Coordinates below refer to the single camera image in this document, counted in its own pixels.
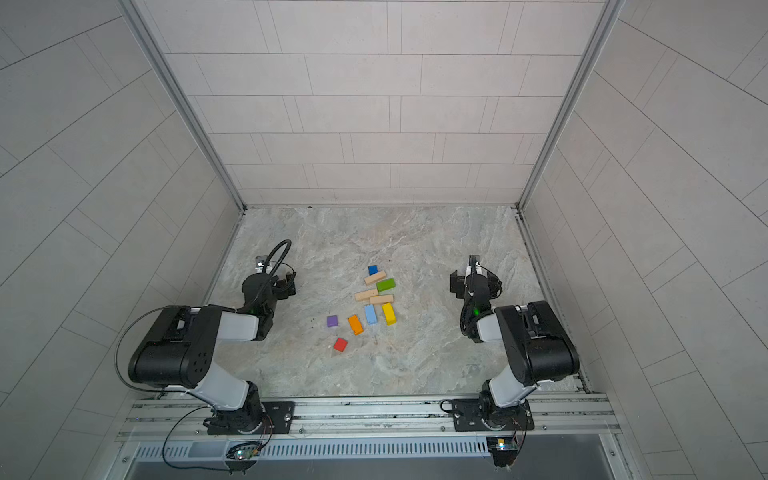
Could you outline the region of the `controller board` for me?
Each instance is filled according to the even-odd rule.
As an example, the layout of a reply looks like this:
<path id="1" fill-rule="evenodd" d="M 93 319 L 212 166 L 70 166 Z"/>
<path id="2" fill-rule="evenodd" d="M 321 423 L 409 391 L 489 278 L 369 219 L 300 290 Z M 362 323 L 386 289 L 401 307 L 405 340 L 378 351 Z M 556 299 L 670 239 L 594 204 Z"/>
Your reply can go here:
<path id="1" fill-rule="evenodd" d="M 251 461 L 255 459 L 262 448 L 259 441 L 249 441 L 232 446 L 226 453 L 226 458 L 232 461 Z"/>
<path id="2" fill-rule="evenodd" d="M 486 443 L 495 467 L 506 468 L 515 463 L 520 444 L 514 437 L 487 437 Z"/>

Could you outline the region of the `yellow wood block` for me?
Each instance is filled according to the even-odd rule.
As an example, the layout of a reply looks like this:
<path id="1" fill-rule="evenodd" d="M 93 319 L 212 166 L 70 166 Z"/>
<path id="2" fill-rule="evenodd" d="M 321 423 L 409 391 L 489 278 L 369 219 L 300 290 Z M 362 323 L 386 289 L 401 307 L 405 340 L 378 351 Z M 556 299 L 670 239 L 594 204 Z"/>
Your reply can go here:
<path id="1" fill-rule="evenodd" d="M 385 316 L 387 325 L 394 325 L 397 321 L 396 314 L 394 312 L 393 305 L 391 303 L 384 303 L 382 305 L 382 311 Z"/>

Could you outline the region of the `orange wood block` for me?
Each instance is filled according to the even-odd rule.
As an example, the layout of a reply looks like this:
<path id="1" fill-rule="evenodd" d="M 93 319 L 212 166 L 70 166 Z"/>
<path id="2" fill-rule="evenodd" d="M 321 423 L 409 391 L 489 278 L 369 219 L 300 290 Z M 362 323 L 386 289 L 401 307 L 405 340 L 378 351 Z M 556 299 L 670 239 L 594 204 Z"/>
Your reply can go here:
<path id="1" fill-rule="evenodd" d="M 349 326 L 355 336 L 364 332 L 364 327 L 357 315 L 352 315 L 348 318 Z"/>

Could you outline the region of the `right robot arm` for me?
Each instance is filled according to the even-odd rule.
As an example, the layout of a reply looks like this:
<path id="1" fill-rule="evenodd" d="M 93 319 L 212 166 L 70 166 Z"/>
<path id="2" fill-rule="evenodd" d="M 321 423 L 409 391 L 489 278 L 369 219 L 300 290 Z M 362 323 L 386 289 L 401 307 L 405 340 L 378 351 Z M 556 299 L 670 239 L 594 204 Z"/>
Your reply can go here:
<path id="1" fill-rule="evenodd" d="M 458 432 L 532 430 L 527 397 L 540 383 L 560 381 L 580 368 L 576 348 L 548 302 L 494 307 L 501 290 L 499 278 L 478 265 L 449 276 L 449 291 L 463 301 L 461 333 L 475 343 L 501 342 L 507 358 L 476 400 L 450 402 Z"/>

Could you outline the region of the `green wood block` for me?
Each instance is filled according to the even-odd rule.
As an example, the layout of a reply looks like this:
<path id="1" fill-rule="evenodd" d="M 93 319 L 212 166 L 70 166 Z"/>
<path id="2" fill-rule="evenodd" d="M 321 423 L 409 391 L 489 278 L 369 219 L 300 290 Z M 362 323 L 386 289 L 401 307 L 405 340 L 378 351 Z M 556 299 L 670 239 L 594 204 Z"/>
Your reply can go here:
<path id="1" fill-rule="evenodd" d="M 393 278 L 385 279 L 376 283 L 376 288 L 379 292 L 384 292 L 396 287 L 396 282 Z"/>

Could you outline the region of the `natural wood block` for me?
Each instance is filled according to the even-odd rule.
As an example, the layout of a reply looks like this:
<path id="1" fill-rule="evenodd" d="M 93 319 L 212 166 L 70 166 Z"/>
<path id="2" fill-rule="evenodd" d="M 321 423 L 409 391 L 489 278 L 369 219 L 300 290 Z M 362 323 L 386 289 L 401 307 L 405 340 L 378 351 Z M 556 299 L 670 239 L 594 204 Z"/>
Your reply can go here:
<path id="1" fill-rule="evenodd" d="M 379 282 L 381 280 L 384 280 L 387 277 L 387 274 L 384 271 L 378 271 L 372 275 L 369 275 L 364 279 L 364 283 L 366 285 L 371 285 L 376 282 Z"/>
<path id="2" fill-rule="evenodd" d="M 393 301 L 394 301 L 394 296 L 392 294 L 373 296 L 369 299 L 369 302 L 372 305 L 383 305 L 386 303 L 392 303 Z"/>
<path id="3" fill-rule="evenodd" d="M 354 298 L 355 298 L 356 301 L 364 301 L 364 300 L 368 300 L 368 299 L 370 299 L 372 297 L 375 297 L 378 294 L 379 294 L 379 292 L 378 292 L 377 289 L 370 289 L 370 290 L 365 290 L 365 291 L 356 293 L 354 295 Z"/>

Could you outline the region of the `right controller board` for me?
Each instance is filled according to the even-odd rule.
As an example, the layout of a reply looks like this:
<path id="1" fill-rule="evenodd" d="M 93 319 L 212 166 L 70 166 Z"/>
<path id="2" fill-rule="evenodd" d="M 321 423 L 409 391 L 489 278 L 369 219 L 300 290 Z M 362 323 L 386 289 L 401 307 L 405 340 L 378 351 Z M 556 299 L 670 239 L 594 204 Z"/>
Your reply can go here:
<path id="1" fill-rule="evenodd" d="M 506 468 L 515 463 L 520 444 L 514 437 L 487 437 L 486 443 L 495 467 Z"/>

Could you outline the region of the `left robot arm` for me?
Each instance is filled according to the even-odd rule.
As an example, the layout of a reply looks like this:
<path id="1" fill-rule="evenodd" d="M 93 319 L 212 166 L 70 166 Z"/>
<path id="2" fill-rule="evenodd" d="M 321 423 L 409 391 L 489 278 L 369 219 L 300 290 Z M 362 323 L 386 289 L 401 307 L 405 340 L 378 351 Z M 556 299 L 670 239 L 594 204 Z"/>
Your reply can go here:
<path id="1" fill-rule="evenodd" d="M 293 270 L 248 276 L 239 309 L 163 308 L 128 362 L 129 379 L 163 391 L 178 387 L 209 405 L 211 416 L 203 425 L 210 435 L 287 434 L 295 404 L 262 402 L 256 384 L 219 366 L 214 352 L 219 343 L 265 340 L 277 302 L 296 294 L 295 278 Z"/>

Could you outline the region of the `left controller board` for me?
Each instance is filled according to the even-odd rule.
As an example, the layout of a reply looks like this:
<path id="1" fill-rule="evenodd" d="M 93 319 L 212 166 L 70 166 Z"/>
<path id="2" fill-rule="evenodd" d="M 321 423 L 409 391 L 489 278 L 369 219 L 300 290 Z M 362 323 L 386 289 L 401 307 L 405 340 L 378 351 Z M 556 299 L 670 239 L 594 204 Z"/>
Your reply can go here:
<path id="1" fill-rule="evenodd" d="M 232 446 L 226 453 L 226 458 L 232 461 L 251 461 L 255 459 L 262 448 L 259 441 L 249 441 Z"/>

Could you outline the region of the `aluminium mounting rail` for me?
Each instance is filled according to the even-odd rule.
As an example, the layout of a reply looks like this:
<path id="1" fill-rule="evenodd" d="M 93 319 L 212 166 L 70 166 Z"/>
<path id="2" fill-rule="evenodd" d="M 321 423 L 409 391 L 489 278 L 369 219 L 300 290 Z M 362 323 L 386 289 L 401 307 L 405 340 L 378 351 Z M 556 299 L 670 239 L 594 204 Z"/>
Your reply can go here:
<path id="1" fill-rule="evenodd" d="M 604 394 L 540 392 L 527 398 L 538 435 L 619 433 Z M 287 434 L 245 435 L 245 440 L 453 436 L 451 404 L 443 395 L 296 397 Z M 137 400 L 116 438 L 121 441 L 202 440 L 210 408 L 181 398 Z"/>

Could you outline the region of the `light blue wood block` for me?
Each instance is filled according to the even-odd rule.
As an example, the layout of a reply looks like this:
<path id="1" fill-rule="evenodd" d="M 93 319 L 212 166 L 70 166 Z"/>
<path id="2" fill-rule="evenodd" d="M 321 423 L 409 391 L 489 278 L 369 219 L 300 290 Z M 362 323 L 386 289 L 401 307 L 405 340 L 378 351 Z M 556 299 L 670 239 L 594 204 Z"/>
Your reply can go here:
<path id="1" fill-rule="evenodd" d="M 378 317 L 375 311 L 375 307 L 371 304 L 364 306 L 364 314 L 368 325 L 375 325 L 378 323 Z"/>

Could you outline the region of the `vent grille strip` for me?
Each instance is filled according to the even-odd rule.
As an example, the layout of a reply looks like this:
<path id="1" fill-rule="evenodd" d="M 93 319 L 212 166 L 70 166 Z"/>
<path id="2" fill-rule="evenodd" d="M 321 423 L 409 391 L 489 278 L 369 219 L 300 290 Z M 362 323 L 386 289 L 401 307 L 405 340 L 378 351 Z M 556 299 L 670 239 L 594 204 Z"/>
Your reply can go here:
<path id="1" fill-rule="evenodd" d="M 146 442 L 137 447 L 139 461 L 174 463 L 224 460 L 236 441 Z M 474 437 L 274 439 L 256 455 L 265 461 L 374 458 L 488 457 L 487 441 Z"/>

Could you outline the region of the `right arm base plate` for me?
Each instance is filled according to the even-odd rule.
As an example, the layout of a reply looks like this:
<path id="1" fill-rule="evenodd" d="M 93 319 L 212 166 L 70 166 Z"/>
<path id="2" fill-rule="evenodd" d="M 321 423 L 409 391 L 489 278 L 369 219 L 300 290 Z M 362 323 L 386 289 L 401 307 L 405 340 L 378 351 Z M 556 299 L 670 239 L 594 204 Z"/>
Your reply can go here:
<path id="1" fill-rule="evenodd" d="M 502 408 L 492 400 L 454 399 L 451 406 L 457 432 L 512 432 L 535 428 L 528 401 Z"/>

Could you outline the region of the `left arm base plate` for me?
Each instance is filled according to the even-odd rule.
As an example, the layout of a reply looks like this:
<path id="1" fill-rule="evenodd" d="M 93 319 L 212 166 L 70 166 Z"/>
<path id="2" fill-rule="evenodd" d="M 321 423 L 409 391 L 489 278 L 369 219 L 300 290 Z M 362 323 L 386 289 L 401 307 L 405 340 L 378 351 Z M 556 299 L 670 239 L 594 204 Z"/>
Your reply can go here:
<path id="1" fill-rule="evenodd" d="M 216 411 L 203 425 L 209 435 L 287 434 L 294 407 L 291 401 L 246 401 L 237 410 Z"/>

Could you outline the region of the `red wood cube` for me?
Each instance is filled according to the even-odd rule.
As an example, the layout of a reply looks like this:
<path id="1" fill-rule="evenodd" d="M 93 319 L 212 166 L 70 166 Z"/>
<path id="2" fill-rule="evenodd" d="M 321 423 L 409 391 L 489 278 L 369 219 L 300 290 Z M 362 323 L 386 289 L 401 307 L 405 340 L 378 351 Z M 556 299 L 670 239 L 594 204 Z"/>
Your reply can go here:
<path id="1" fill-rule="evenodd" d="M 348 342 L 345 339 L 338 338 L 334 344 L 334 349 L 343 352 L 348 345 Z"/>

